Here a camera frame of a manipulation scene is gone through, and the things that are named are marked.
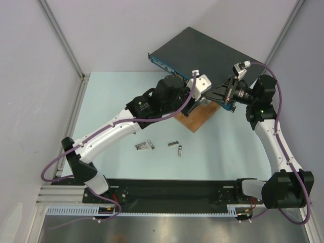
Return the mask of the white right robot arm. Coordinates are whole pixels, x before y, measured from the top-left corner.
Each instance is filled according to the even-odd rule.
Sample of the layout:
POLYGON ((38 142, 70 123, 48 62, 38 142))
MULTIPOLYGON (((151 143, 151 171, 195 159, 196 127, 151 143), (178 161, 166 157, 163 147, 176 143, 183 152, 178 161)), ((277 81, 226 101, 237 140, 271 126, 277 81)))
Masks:
POLYGON ((272 175, 268 180, 238 180, 240 187, 233 191, 234 200, 243 204, 254 197, 268 209, 303 208, 307 205, 314 176, 302 169, 283 138, 276 120, 278 114, 272 105, 276 84, 273 77, 261 75, 253 88, 249 88, 231 76, 223 85, 205 92, 203 97, 219 104, 245 104, 246 119, 259 137, 270 163, 272 175))

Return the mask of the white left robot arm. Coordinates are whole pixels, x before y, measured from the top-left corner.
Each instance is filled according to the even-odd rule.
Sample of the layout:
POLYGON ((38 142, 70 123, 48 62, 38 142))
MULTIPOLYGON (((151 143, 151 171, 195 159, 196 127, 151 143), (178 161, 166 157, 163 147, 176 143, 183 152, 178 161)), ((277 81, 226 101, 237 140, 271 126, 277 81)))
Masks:
POLYGON ((105 176, 95 168, 94 159, 114 143, 150 124, 179 113, 189 113, 210 86, 211 83, 197 72, 188 82, 168 75, 159 80, 156 87, 126 104, 118 115, 102 127, 77 140, 64 138, 61 144, 73 177, 84 183, 99 202, 109 201, 110 186, 105 176))

